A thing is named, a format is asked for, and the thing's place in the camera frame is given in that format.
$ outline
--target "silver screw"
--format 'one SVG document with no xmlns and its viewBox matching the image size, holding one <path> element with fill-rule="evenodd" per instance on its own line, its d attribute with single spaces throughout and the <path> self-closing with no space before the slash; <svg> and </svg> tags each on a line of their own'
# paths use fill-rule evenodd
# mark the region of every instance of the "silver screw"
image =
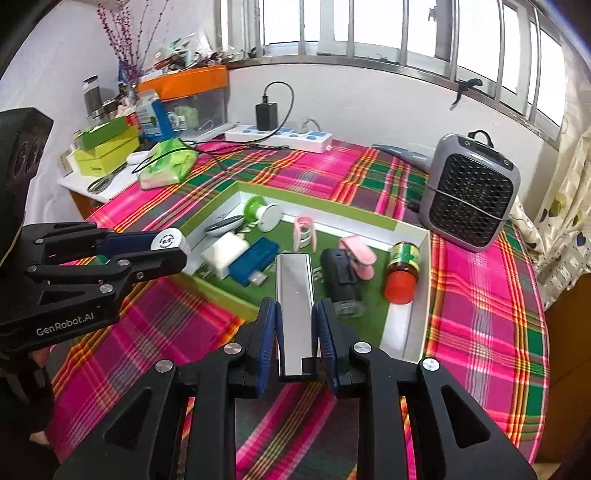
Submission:
<svg viewBox="0 0 591 480">
<path fill-rule="evenodd" d="M 173 368 L 173 363 L 170 360 L 160 360 L 156 363 L 156 371 L 165 374 L 166 372 L 170 372 Z"/>
<path fill-rule="evenodd" d="M 365 342 L 357 342 L 355 345 L 353 345 L 353 350 L 355 350 L 357 353 L 370 353 L 371 345 Z"/>
<path fill-rule="evenodd" d="M 236 355 L 242 351 L 242 345 L 240 343 L 228 343 L 224 346 L 223 351 L 228 355 Z"/>
<path fill-rule="evenodd" d="M 434 372 L 435 370 L 439 370 L 439 362 L 434 358 L 426 358 L 423 360 L 423 367 L 430 372 Z"/>
</svg>

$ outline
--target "plaid tablecloth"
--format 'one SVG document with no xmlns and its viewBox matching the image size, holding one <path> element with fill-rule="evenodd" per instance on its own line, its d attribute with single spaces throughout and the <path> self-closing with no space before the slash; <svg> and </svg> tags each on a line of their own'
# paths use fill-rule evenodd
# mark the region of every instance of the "plaid tablecloth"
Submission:
<svg viewBox="0 0 591 480">
<path fill-rule="evenodd" d="M 425 175 L 371 148 L 337 142 L 325 154 L 247 151 L 203 155 L 182 185 L 133 185 L 92 217 L 99 226 L 142 231 L 180 226 L 241 179 L 416 221 Z M 548 393 L 548 337 L 525 246 L 508 223 L 495 245 L 473 254 L 433 235 L 433 292 L 426 354 L 480 402 L 533 461 Z M 53 379 L 56 413 L 47 436 L 60 459 L 80 443 L 129 386 L 161 358 L 179 364 L 228 342 L 241 319 L 160 279 L 137 285 L 121 321 L 72 342 Z M 58 355 L 64 345 L 58 346 Z M 398 399 L 392 399 L 392 408 Z M 355 477 L 357 402 L 336 401 L 317 383 L 271 383 L 261 401 L 236 406 L 238 477 Z M 188 433 L 188 419 L 184 435 Z M 413 452 L 406 418 L 408 455 Z"/>
</svg>

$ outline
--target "black power adapter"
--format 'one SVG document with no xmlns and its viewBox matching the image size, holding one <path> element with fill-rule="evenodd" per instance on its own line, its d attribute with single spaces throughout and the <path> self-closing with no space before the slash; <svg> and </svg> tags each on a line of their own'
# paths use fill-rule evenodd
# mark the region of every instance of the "black power adapter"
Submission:
<svg viewBox="0 0 591 480">
<path fill-rule="evenodd" d="M 263 132 L 277 129 L 277 103 L 269 102 L 267 95 L 262 96 L 262 103 L 256 106 L 256 127 Z"/>
</svg>

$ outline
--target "gray fan heater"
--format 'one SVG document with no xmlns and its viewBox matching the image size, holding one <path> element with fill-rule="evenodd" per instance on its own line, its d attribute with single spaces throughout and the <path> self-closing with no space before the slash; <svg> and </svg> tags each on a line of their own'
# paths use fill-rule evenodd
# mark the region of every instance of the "gray fan heater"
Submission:
<svg viewBox="0 0 591 480">
<path fill-rule="evenodd" d="M 479 252 L 508 219 L 521 176 L 499 152 L 461 135 L 443 137 L 433 156 L 420 219 L 425 228 Z"/>
</svg>

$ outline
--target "transparent plastic container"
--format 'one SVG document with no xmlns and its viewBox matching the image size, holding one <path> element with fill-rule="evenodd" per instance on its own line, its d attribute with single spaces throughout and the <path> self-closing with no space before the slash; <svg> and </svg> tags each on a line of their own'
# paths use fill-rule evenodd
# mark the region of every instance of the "transparent plastic container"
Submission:
<svg viewBox="0 0 591 480">
<path fill-rule="evenodd" d="M 222 88 L 184 98 L 163 101 L 174 135 L 195 138 L 226 123 Z"/>
</svg>

